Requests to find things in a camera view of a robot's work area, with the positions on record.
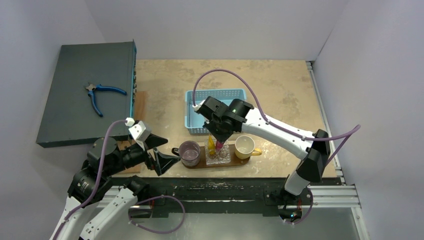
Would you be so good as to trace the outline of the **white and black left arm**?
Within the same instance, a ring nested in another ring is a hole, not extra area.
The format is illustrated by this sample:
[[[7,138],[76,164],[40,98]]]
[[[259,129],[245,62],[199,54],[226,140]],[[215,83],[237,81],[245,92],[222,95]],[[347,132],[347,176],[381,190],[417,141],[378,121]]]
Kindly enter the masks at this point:
[[[87,153],[81,170],[73,176],[65,208],[50,238],[96,240],[131,206],[153,204],[157,197],[151,195],[150,184],[134,175],[124,180],[118,194],[100,213],[89,218],[113,186],[113,175],[145,164],[160,176],[178,163],[180,157],[158,151],[157,147],[167,142],[163,137],[150,134],[145,141],[120,149],[111,137],[98,139]]]

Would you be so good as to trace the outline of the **purple mug with black handle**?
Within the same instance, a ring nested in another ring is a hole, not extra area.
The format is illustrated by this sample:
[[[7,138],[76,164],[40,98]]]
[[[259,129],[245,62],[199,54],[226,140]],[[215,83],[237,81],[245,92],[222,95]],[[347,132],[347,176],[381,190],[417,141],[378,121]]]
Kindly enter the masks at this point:
[[[179,156],[186,167],[194,167],[200,162],[201,148],[195,141],[185,141],[179,147],[173,147],[171,152]]]

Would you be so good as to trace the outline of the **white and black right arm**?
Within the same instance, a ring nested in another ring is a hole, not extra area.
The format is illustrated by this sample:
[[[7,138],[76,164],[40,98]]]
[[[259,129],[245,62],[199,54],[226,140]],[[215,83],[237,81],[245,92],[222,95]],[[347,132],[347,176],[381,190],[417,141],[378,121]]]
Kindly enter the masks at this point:
[[[272,118],[261,115],[257,107],[241,99],[226,105],[209,96],[193,109],[204,117],[203,127],[220,142],[234,133],[251,134],[284,148],[300,160],[277,196],[282,201],[294,203],[310,183],[322,180],[330,156],[330,144],[324,140],[328,137],[326,131],[311,132],[280,121],[273,123]]]

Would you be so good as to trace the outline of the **yellow toothpaste tube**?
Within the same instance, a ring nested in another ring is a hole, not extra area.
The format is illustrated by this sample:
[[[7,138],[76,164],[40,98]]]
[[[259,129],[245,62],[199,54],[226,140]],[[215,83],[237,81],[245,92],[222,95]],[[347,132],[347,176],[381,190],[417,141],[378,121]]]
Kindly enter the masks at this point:
[[[207,148],[209,150],[215,150],[216,149],[215,142],[214,142],[214,140],[213,140],[213,138],[212,138],[211,135],[208,136]]]

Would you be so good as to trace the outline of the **light blue perforated plastic basket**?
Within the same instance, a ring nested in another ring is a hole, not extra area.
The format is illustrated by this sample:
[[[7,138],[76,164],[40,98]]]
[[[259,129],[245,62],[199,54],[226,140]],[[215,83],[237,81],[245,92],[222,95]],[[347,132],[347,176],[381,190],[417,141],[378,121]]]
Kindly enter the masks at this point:
[[[208,135],[209,131],[203,127],[205,118],[194,111],[192,95],[192,90],[185,93],[184,126],[191,135]],[[195,104],[199,104],[209,96],[225,103],[227,106],[234,99],[247,100],[246,91],[243,88],[204,89],[195,91]]]

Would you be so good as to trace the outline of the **pink toothpaste tube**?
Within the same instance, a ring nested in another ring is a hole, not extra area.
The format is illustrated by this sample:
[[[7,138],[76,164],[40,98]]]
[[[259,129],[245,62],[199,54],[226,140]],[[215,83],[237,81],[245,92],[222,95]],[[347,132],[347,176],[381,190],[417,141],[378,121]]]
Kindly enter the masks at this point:
[[[223,142],[220,142],[218,140],[216,141],[216,143],[215,143],[215,149],[217,151],[221,150],[223,148],[223,146],[224,146],[224,143]]]

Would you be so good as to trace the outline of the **yellow ceramic mug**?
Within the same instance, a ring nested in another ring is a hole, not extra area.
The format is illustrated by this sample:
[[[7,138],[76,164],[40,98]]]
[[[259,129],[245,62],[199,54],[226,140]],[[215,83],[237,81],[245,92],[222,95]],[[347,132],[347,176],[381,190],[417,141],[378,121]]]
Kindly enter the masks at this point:
[[[260,156],[262,155],[262,150],[256,148],[255,141],[247,135],[241,135],[235,140],[234,144],[235,155],[241,159],[248,159],[251,156]]]

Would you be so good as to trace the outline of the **clear textured glass dish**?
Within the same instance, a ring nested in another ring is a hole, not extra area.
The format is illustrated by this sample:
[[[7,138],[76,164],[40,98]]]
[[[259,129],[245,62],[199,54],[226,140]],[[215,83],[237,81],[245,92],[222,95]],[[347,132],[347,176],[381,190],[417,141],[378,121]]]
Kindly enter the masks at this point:
[[[221,150],[209,150],[208,149],[208,140],[205,141],[204,150],[206,155],[206,163],[209,164],[219,164],[219,163],[229,163],[231,161],[231,157],[229,154],[229,144],[227,142],[224,143],[223,148]]]

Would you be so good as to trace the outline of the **dark wooden oval tray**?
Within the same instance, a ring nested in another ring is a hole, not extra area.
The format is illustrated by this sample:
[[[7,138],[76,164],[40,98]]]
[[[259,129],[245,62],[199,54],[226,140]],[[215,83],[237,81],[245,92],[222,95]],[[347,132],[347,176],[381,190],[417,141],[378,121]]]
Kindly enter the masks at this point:
[[[228,168],[228,167],[241,167],[246,165],[250,161],[250,157],[246,159],[240,159],[235,154],[235,145],[230,144],[228,146],[229,148],[229,154],[227,155],[230,157],[230,162],[227,163],[213,163],[213,164],[207,164],[207,158],[205,153],[205,147],[201,147],[200,151],[200,160],[199,163],[195,166],[187,166],[183,165],[187,169],[211,169],[211,168]]]

